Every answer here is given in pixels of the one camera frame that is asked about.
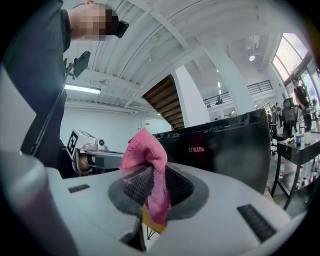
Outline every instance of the bottle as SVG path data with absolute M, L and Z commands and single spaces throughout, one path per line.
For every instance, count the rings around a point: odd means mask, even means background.
M 282 179 L 284 177 L 284 173 L 285 173 L 285 162 L 282 162 L 280 166 L 279 179 Z
M 305 185 L 306 185 L 306 182 L 307 182 L 307 181 L 306 181 L 306 177 L 304 177 L 304 178 L 303 178 L 303 181 L 301 182 L 301 186 L 302 186 L 302 187 L 305 186 Z
M 314 173 L 317 167 L 317 160 L 314 161 L 314 164 L 311 167 L 311 173 Z
M 314 163 L 314 172 L 315 173 L 317 173 L 319 171 L 319 161 L 320 161 L 319 156 L 317 156 L 317 159 Z
M 303 172 L 304 172 L 304 168 L 303 168 L 303 166 L 301 165 L 300 171 L 299 171 L 298 180 L 297 180 L 297 182 L 296 182 L 296 186 L 297 186 L 297 187 L 299 187 L 300 182 L 301 182 L 302 179 L 303 179 Z

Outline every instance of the office chair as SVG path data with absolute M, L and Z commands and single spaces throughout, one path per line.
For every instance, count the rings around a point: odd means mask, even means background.
M 278 131 L 277 131 L 277 123 L 269 123 L 269 132 L 270 132 L 270 147 L 277 147 L 276 144 L 274 144 L 274 139 L 278 142 Z M 278 150 L 270 149 L 270 153 L 272 155 L 275 155 L 278 152 Z
M 283 102 L 283 134 L 282 137 L 286 140 L 292 138 L 292 128 L 297 131 L 297 119 L 298 119 L 299 107 L 294 105 L 293 98 L 287 98 Z

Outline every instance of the white column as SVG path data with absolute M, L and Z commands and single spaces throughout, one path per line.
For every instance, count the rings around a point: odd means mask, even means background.
M 172 73 L 178 93 L 184 127 L 202 125 L 210 122 L 207 107 L 200 92 L 185 66 Z
M 256 110 L 245 80 L 225 51 L 211 40 L 200 40 L 205 51 L 214 63 L 230 92 L 235 111 L 238 115 Z
M 225 114 L 224 114 L 224 111 L 222 109 L 220 109 L 220 115 L 221 115 L 221 118 L 224 119 L 225 118 Z

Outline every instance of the pink cloth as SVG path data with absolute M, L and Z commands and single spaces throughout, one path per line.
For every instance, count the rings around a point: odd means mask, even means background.
M 145 205 L 153 222 L 164 226 L 167 211 L 171 208 L 165 176 L 167 153 L 160 142 L 146 129 L 139 131 L 128 143 L 119 169 L 144 163 L 153 165 L 153 189 Z

